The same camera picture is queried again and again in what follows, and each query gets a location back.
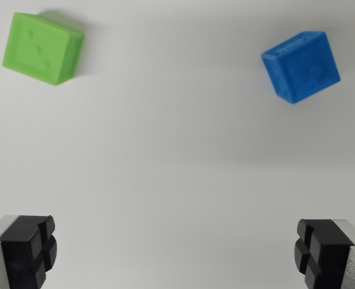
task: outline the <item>cube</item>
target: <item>cube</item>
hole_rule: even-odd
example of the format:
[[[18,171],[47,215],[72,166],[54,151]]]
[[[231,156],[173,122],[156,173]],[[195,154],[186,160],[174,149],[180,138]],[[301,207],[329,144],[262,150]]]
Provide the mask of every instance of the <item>cube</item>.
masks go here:
[[[302,32],[264,52],[262,59],[276,94],[292,104],[341,80],[322,31]]]
[[[57,85],[71,79],[84,33],[40,15],[15,13],[3,66]]]

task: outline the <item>white surface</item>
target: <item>white surface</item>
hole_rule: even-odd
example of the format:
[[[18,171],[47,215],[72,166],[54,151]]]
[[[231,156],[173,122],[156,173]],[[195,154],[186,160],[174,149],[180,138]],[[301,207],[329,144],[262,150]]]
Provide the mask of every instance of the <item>white surface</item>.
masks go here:
[[[333,220],[355,246],[355,227],[348,220]]]
[[[85,28],[78,77],[1,67],[15,11]],[[303,30],[342,81],[290,105],[260,54]],[[298,220],[355,226],[355,0],[0,1],[4,214],[54,216],[45,289],[306,288]]]

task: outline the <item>black gripper pad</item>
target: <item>black gripper pad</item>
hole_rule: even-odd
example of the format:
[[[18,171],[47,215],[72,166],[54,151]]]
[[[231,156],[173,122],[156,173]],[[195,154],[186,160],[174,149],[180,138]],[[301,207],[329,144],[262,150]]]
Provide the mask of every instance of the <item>black gripper pad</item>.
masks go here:
[[[19,216],[0,236],[10,289],[40,289],[56,260],[52,216]]]
[[[340,289],[350,246],[332,220],[300,220],[295,263],[309,289]]]

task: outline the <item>blue cube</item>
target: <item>blue cube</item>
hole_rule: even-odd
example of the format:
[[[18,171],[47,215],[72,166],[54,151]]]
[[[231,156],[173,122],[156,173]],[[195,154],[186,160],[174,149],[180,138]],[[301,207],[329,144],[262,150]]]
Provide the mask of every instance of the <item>blue cube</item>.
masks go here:
[[[276,94],[292,104],[341,80],[325,32],[302,32],[262,59]]]

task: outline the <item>cube face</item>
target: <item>cube face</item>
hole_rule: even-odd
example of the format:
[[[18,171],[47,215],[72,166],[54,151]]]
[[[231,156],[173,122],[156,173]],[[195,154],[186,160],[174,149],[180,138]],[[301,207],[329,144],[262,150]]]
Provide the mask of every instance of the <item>cube face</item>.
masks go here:
[[[262,54],[277,95],[296,103],[340,81],[324,32],[303,32]]]
[[[81,32],[41,16],[15,13],[3,65],[59,84],[73,76],[83,38]]]

